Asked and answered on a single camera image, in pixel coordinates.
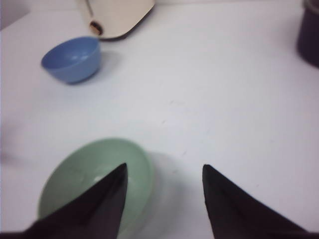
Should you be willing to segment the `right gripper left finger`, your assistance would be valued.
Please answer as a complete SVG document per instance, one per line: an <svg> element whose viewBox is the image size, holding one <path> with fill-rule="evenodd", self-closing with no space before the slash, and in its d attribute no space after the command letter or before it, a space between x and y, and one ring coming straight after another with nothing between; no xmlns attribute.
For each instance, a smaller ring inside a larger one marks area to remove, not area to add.
<svg viewBox="0 0 319 239"><path fill-rule="evenodd" d="M2 239L116 239L128 186L125 163L73 201L20 232Z"/></svg>

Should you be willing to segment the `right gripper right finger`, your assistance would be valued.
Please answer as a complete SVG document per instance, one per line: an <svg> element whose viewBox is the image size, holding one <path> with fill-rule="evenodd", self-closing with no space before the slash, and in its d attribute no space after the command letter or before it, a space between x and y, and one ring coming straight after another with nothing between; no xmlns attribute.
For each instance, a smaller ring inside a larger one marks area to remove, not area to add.
<svg viewBox="0 0 319 239"><path fill-rule="evenodd" d="M216 239L317 239L262 204L209 164L202 169L205 205Z"/></svg>

